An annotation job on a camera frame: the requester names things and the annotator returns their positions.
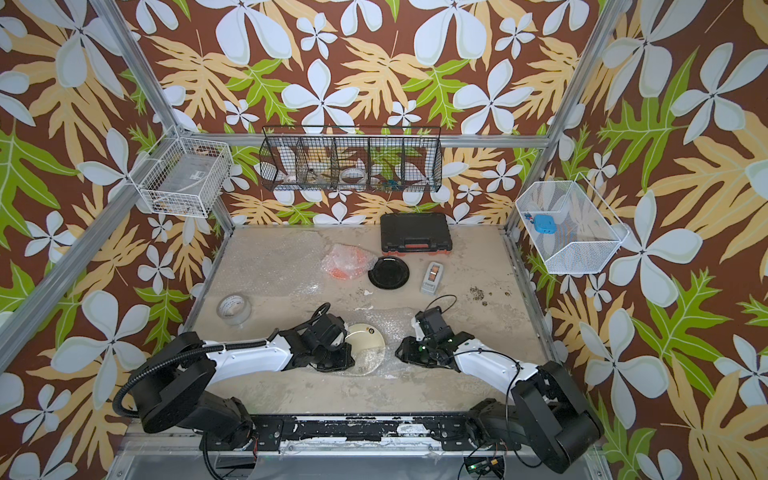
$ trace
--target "tape roll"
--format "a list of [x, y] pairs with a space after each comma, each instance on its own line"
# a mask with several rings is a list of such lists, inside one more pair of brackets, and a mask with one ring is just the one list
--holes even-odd
[[360, 185], [366, 182], [366, 172], [362, 168], [350, 167], [341, 170], [339, 182], [348, 185]]
[[240, 325], [250, 316], [250, 302], [244, 296], [229, 295], [219, 302], [216, 313], [227, 325]]

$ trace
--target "plastic bag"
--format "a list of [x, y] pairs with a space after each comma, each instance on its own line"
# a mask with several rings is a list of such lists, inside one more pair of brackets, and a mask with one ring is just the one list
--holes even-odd
[[334, 243], [320, 266], [334, 278], [349, 280], [371, 270], [378, 259], [376, 255], [360, 247]]

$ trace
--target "bubble wrap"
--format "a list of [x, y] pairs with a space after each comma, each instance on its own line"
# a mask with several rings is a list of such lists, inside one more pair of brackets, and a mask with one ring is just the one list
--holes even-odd
[[[216, 289], [258, 296], [321, 293], [326, 273], [320, 263], [327, 249], [328, 241], [319, 233], [305, 231], [281, 237], [280, 242], [270, 245], [227, 250], [223, 259], [226, 265], [221, 266], [227, 276], [217, 276]], [[242, 262], [243, 255], [248, 255], [249, 261]]]
[[388, 379], [398, 378], [404, 372], [415, 369], [395, 357], [395, 351], [402, 339], [413, 336], [411, 318], [418, 312], [413, 308], [393, 308], [387, 310], [355, 310], [339, 311], [335, 315], [344, 319], [347, 326], [356, 323], [367, 323], [377, 328], [384, 337], [386, 344], [383, 349], [367, 349], [360, 352], [355, 359], [355, 366], [342, 372], [341, 376], [375, 375]]

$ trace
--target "cable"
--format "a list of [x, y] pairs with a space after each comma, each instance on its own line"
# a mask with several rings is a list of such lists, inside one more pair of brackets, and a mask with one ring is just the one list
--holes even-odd
[[[504, 353], [495, 352], [493, 350], [483, 350], [483, 349], [465, 350], [464, 352], [454, 353], [453, 355], [451, 355], [449, 357], [449, 359], [452, 359], [452, 358], [454, 358], [456, 356], [459, 356], [459, 355], [463, 355], [465, 353], [495, 353], [497, 355], [501, 355], [501, 356], [505, 357], [506, 359], [511, 360], [515, 364], [515, 375], [512, 377], [512, 380], [509, 383], [509, 386], [507, 387], [507, 391], [506, 391], [506, 395], [505, 395], [505, 399], [504, 399], [505, 425], [506, 425], [506, 428], [507, 428], [507, 436], [509, 436], [509, 394], [511, 393], [512, 386], [515, 384], [515, 380], [517, 380], [518, 377], [520, 376], [520, 370], [522, 369], [522, 367], [520, 366], [520, 362], [518, 360], [516, 360], [516, 359], [513, 359], [509, 355], [504, 354]], [[520, 459], [520, 455], [518, 454], [517, 450], [512, 450], [512, 451], [514, 452], [515, 457], [517, 457], [518, 461], [521, 464], [523, 464], [524, 466], [528, 467], [528, 468], [537, 468], [537, 467], [539, 467], [543, 463], [542, 460], [539, 459], [539, 461], [538, 461], [538, 463], [536, 465], [529, 465], [529, 464], [523, 462]]]
[[525, 463], [525, 462], [523, 462], [523, 461], [522, 461], [522, 459], [520, 458], [520, 455], [518, 455], [518, 451], [517, 451], [517, 450], [512, 450], [512, 452], [513, 452], [513, 453], [515, 454], [515, 456], [518, 458], [518, 462], [520, 462], [521, 464], [523, 464], [523, 466], [526, 466], [526, 467], [528, 467], [528, 468], [538, 468], [538, 467], [540, 467], [540, 466], [541, 466], [541, 464], [543, 463], [543, 462], [542, 462], [542, 461], [539, 459], [539, 461], [538, 461], [538, 463], [537, 463], [536, 465], [529, 465], [529, 464], [527, 464], [527, 463]]
[[210, 464], [210, 458], [208, 458], [208, 432], [203, 432], [203, 463], [205, 464], [205, 469], [210, 473], [210, 476], [214, 477], [216, 480], [224, 480], [221, 475], [216, 473], [214, 466]]
[[[478, 447], [476, 449], [472, 450], [472, 453], [470, 453], [467, 458], [472, 458], [472, 456], [475, 453], [477, 453], [477, 451], [479, 449], [481, 449], [483, 446], [485, 446], [485, 443], [481, 443], [480, 445], [478, 445]], [[462, 476], [462, 470], [466, 470], [467, 464], [464, 463], [464, 461], [465, 461], [465, 459], [462, 458], [462, 465], [460, 467], [458, 467], [458, 473], [456, 474], [456, 480], [458, 480], [458, 478]]]
[[427, 307], [424, 309], [424, 311], [426, 312], [427, 310], [429, 310], [429, 307], [432, 306], [432, 304], [434, 302], [440, 300], [441, 298], [446, 298], [447, 296], [452, 296], [453, 297], [453, 303], [451, 303], [451, 305], [447, 309], [445, 309], [445, 310], [440, 309], [440, 312], [441, 313], [445, 313], [445, 312], [449, 311], [456, 304], [456, 302], [458, 302], [458, 297], [456, 295], [452, 295], [451, 293], [449, 293], [448, 295], [441, 295], [441, 296], [437, 297], [436, 299], [434, 299], [432, 302], [429, 302], [429, 305], [427, 305]]
[[252, 348], [258, 348], [260, 346], [265, 346], [265, 345], [266, 345], [266, 340], [257, 340], [256, 342], [220, 343], [218, 345], [203, 346], [198, 349], [192, 349], [186, 352], [178, 353], [177, 355], [174, 355], [171, 358], [158, 363], [157, 365], [147, 367], [146, 369], [142, 370], [138, 375], [136, 375], [134, 378], [129, 379], [125, 383], [125, 385], [123, 385], [118, 390], [118, 392], [114, 396], [114, 399], [112, 399], [112, 409], [114, 410], [115, 413], [117, 413], [120, 416], [128, 417], [129, 419], [137, 419], [139, 418], [139, 413], [134, 410], [128, 410], [125, 407], [123, 407], [123, 398], [127, 395], [128, 392], [131, 391], [132, 388], [136, 386], [136, 384], [138, 384], [145, 377], [152, 375], [153, 373], [159, 370], [162, 370], [168, 366], [175, 366], [176, 364], [183, 362], [184, 360], [192, 359], [198, 356], [204, 356], [208, 353], [220, 352], [224, 349], [226, 350], [252, 349]]
[[[505, 417], [505, 425], [507, 426], [507, 436], [509, 436], [509, 394], [511, 393], [512, 385], [515, 383], [515, 380], [518, 378], [519, 373], [520, 373], [520, 370], [518, 369], [517, 373], [515, 373], [515, 376], [512, 377], [512, 381], [509, 383], [509, 386], [507, 387], [507, 395], [506, 395], [506, 398], [504, 398], [504, 417]], [[518, 462], [520, 462], [521, 464], [523, 464], [523, 466], [526, 466], [528, 468], [538, 468], [543, 463], [543, 461], [539, 459], [536, 465], [529, 465], [522, 461], [517, 450], [512, 450], [512, 451], [514, 452], [515, 457], [517, 457]]]

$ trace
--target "floor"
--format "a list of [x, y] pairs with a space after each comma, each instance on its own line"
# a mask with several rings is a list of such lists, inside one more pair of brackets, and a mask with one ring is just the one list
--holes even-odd
[[[275, 328], [305, 321], [321, 303], [331, 302], [330, 312], [347, 323], [366, 321], [379, 327], [385, 337], [412, 335], [410, 317], [434, 298], [421, 293], [420, 287], [427, 265], [437, 261], [445, 265], [438, 295], [458, 297], [445, 313], [455, 333], [464, 330], [493, 349], [543, 363], [545, 355], [499, 229], [454, 226], [451, 235], [454, 248], [449, 254], [403, 257], [411, 271], [408, 283], [387, 291], [374, 287], [366, 275], [336, 280], [319, 268], [334, 242], [379, 255], [378, 226], [239, 228], [225, 250], [194, 330], [201, 339], [217, 341], [264, 338]], [[245, 295], [253, 306], [250, 318], [238, 327], [225, 325], [216, 314], [218, 303], [231, 293]], [[400, 339], [387, 339], [388, 348], [396, 348]], [[236, 396], [252, 413], [458, 411], [488, 397], [504, 398], [475, 377], [406, 366], [393, 358], [369, 376], [318, 373], [311, 368], [259, 372], [224, 380], [209, 390], [223, 397]]]

